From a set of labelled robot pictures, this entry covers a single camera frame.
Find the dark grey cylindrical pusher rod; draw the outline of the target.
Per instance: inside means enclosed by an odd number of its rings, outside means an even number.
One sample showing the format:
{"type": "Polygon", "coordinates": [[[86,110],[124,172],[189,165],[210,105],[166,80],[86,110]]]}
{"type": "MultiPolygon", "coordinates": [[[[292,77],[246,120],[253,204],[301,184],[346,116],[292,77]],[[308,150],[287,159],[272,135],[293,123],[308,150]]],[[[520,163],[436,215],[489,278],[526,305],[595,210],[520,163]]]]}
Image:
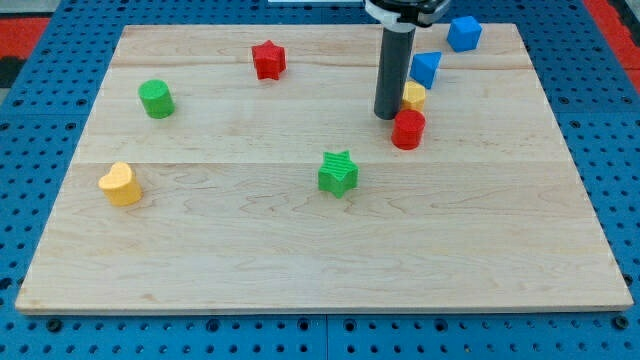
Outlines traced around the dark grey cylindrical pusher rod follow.
{"type": "Polygon", "coordinates": [[[383,30],[374,101],[380,119],[391,120],[400,111],[414,36],[414,26],[407,32],[383,30]]]}

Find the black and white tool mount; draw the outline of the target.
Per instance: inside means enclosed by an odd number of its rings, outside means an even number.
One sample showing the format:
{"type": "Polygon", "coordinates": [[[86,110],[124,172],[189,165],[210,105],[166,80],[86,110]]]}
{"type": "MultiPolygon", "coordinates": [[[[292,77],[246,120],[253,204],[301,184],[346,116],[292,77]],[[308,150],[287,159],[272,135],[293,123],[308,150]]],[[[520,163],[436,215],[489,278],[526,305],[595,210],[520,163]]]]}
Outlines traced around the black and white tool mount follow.
{"type": "Polygon", "coordinates": [[[365,0],[364,4],[385,28],[429,27],[450,8],[450,0],[365,0]]]}

